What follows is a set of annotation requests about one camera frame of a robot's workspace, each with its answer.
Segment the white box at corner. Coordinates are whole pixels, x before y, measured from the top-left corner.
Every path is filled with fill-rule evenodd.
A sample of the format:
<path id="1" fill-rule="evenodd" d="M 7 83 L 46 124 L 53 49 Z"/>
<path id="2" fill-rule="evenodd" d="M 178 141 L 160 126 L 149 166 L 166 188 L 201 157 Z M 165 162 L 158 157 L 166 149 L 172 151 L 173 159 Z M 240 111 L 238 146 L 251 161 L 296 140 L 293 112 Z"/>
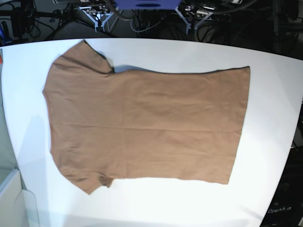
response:
<path id="1" fill-rule="evenodd" d="M 40 226 L 36 198 L 22 189 L 21 176 L 13 169 L 0 184 L 0 225 L 2 227 Z"/>

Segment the brown T-shirt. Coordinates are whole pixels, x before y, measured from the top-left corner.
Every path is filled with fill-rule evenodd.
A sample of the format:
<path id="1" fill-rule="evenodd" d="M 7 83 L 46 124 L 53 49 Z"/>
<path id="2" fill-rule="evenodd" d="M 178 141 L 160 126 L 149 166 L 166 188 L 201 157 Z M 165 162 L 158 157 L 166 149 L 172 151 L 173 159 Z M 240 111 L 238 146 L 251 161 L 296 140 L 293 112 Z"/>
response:
<path id="1" fill-rule="evenodd" d="M 51 155 L 87 194 L 116 179 L 229 182 L 250 67 L 207 73 L 115 72 L 82 41 L 51 65 L 43 94 Z"/>

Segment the black OpenArm equipment case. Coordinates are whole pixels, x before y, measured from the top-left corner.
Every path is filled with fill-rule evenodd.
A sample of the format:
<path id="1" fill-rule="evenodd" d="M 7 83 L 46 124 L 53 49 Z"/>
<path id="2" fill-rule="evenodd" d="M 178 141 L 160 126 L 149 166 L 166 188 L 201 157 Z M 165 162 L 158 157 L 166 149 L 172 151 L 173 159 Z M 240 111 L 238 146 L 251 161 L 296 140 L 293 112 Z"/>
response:
<path id="1" fill-rule="evenodd" d="M 301 227 L 303 225 L 303 150 L 290 150 L 286 165 L 262 227 Z"/>

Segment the black tripod stand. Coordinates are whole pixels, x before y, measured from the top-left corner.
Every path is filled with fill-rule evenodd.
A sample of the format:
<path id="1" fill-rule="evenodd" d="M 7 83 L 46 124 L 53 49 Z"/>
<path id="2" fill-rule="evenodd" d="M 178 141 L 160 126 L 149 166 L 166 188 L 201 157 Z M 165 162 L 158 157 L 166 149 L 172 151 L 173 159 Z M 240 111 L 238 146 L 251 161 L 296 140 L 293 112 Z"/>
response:
<path id="1" fill-rule="evenodd" d="M 52 30 L 52 32 L 45 38 L 46 41 L 52 40 L 54 36 L 63 30 L 70 23 L 77 23 L 92 27 L 90 24 L 80 20 L 74 14 L 74 10 L 71 5 L 68 5 L 66 10 L 55 10 L 52 13 L 39 12 L 35 8 L 13 8 L 12 10 L 1 10 L 0 15 L 2 17 L 9 16 L 8 20 L 11 21 L 12 31 L 14 37 L 23 41 L 22 35 L 25 33 L 30 34 L 33 39 L 40 36 L 41 30 L 37 24 L 44 25 Z M 59 24 L 56 29 L 50 25 L 38 21 L 41 17 L 50 18 L 51 21 L 59 20 Z"/>

